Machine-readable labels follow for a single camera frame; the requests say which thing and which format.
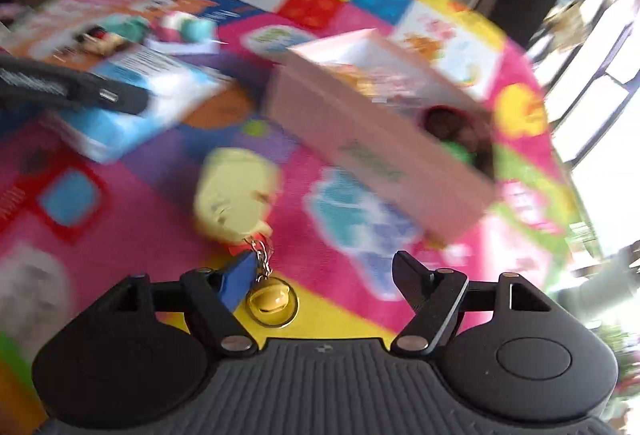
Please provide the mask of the yellow bell keyring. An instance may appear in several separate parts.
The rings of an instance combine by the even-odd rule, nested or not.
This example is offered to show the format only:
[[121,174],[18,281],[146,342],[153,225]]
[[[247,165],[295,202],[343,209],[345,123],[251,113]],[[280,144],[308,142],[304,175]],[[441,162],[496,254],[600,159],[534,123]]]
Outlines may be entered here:
[[295,289],[277,277],[271,267],[273,248],[268,238],[248,238],[245,243],[256,257],[256,277],[245,296],[247,314],[264,328],[281,329],[290,325],[299,311]]

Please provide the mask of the black red figurine toy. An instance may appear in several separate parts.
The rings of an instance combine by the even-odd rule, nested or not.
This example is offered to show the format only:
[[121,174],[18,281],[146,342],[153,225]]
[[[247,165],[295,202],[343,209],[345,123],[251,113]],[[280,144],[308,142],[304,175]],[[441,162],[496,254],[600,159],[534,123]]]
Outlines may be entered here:
[[78,48],[86,54],[103,58],[111,57],[131,45],[130,40],[109,32],[102,26],[94,26],[88,28],[87,31],[76,34],[74,41]]

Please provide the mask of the yellow plush keychain toy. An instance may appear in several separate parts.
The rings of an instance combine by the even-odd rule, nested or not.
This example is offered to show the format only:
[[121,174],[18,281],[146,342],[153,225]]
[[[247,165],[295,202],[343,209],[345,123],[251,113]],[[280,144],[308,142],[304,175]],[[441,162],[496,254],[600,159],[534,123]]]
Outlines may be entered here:
[[196,228],[203,236],[228,245],[271,236],[267,218],[281,179],[280,167],[252,150],[213,150],[206,156],[196,184]]

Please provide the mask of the light blue tissue pack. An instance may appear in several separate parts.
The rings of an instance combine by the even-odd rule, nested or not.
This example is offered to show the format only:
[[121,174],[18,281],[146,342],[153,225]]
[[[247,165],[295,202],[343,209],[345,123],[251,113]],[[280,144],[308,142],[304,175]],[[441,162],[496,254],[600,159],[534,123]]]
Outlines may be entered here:
[[50,110],[43,123],[76,152],[102,164],[119,160],[176,126],[226,89],[228,77],[137,46],[90,70],[100,99],[79,110]]

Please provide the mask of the knitted doll green sweater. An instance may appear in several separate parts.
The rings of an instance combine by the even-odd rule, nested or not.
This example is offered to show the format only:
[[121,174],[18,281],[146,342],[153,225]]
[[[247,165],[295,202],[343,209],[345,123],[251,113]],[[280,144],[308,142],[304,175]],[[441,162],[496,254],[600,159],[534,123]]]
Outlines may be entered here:
[[457,160],[494,177],[490,127],[481,118],[453,106],[430,106],[419,117],[419,123]]

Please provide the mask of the teal plastic toy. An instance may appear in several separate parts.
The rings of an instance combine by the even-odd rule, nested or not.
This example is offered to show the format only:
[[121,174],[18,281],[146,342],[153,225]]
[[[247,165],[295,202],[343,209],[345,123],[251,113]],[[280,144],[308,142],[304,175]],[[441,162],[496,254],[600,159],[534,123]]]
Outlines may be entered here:
[[128,42],[140,44],[150,32],[150,22],[140,16],[113,14],[101,22],[110,33],[122,36]]

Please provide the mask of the pink green plush toy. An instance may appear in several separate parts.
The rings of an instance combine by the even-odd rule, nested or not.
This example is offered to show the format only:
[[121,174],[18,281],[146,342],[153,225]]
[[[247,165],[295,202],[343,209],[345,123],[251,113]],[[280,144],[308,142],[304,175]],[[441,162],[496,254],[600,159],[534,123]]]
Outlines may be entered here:
[[215,39],[216,24],[191,13],[173,11],[164,14],[152,25],[152,33],[165,43],[200,44]]

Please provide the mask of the colourful cartoon play mat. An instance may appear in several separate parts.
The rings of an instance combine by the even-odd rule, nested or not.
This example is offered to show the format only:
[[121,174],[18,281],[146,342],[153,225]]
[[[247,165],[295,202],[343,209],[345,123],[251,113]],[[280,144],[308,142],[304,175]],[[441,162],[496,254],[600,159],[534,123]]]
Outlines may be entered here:
[[[282,169],[269,221],[273,266],[300,309],[287,337],[392,339],[409,318],[390,279],[407,249],[431,266],[489,280],[521,271],[550,287],[570,261],[575,199],[551,147],[542,92],[524,52],[456,0],[54,0],[20,25],[10,49],[58,47],[64,28],[108,14],[176,8],[212,18],[221,51],[202,63],[231,83],[175,127],[110,164],[67,149],[32,109],[1,115],[1,429],[44,417],[30,384],[35,352],[129,273],[174,280],[218,267],[228,251],[195,230],[192,201],[206,155],[250,149]],[[498,117],[499,199],[464,237],[439,247],[422,231],[265,121],[257,99],[285,48],[374,28],[414,47]]]

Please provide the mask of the pink cardboard box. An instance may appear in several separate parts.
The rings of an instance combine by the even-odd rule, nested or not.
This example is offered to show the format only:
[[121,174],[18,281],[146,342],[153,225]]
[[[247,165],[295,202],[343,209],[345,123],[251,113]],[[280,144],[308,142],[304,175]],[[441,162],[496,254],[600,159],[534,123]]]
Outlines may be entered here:
[[439,109],[469,118],[489,138],[486,109],[375,30],[290,48],[262,104],[269,120],[395,204],[430,237],[452,243],[480,221],[497,189],[423,128],[425,113]]

